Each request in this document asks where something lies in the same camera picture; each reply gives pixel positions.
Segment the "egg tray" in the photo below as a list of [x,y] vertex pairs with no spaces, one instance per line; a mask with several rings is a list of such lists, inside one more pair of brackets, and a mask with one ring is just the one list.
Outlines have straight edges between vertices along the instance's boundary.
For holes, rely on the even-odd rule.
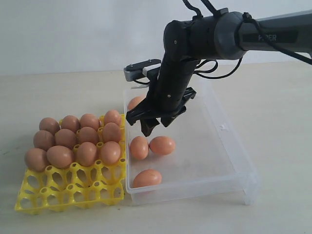
[[[121,181],[126,176],[124,124],[122,116],[121,157],[114,165],[105,165],[101,160],[90,167],[73,162],[68,169],[52,165],[44,172],[26,170],[15,204],[15,211],[36,215],[44,210],[65,211],[69,207],[91,208],[94,204],[115,205],[124,199]],[[104,116],[101,116],[101,135]]]

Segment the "brown egg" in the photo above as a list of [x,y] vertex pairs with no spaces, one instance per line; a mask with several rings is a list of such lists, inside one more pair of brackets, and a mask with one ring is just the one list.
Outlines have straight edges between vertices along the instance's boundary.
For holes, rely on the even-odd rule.
[[75,116],[66,116],[62,120],[61,128],[69,129],[72,132],[76,133],[78,129],[80,128],[79,119]]
[[51,147],[47,151],[48,161],[59,169],[66,169],[75,161],[74,152],[62,145]]
[[114,141],[106,142],[99,150],[99,158],[106,165],[113,165],[118,162],[121,157],[121,148]]
[[93,115],[93,114],[84,114],[81,118],[80,118],[80,125],[81,128],[83,127],[91,127],[94,130],[98,130],[98,128],[100,127],[100,122],[99,119]]
[[121,129],[115,123],[107,123],[102,131],[102,138],[104,142],[108,141],[121,141]]
[[135,108],[144,99],[145,99],[145,95],[141,95],[141,96],[138,96],[138,97],[135,97],[135,98],[131,99],[129,104],[128,104],[128,110],[130,111],[133,108]]
[[90,167],[97,159],[97,147],[91,142],[79,145],[76,153],[77,162],[84,167]]
[[34,147],[47,151],[52,146],[55,146],[55,138],[52,133],[46,130],[40,130],[34,135]]
[[96,145],[99,142],[97,131],[91,127],[81,128],[78,133],[78,143],[81,145],[84,142],[91,142]]
[[61,129],[55,134],[56,145],[66,146],[72,150],[77,142],[76,134],[69,129]]
[[53,118],[43,118],[40,121],[39,130],[46,130],[54,135],[59,130],[59,123]]
[[108,111],[104,116],[104,125],[107,123],[115,123],[118,126],[121,125],[121,115],[116,110]]
[[150,149],[160,156],[169,155],[176,149],[176,143],[170,137],[157,136],[151,140]]
[[161,183],[161,173],[154,169],[140,172],[133,180],[133,188],[158,185]]
[[145,159],[149,150],[148,140],[145,137],[137,136],[131,141],[130,152],[132,157],[138,160]]
[[43,172],[50,165],[47,159],[47,152],[39,148],[33,148],[25,154],[26,166],[34,172]]

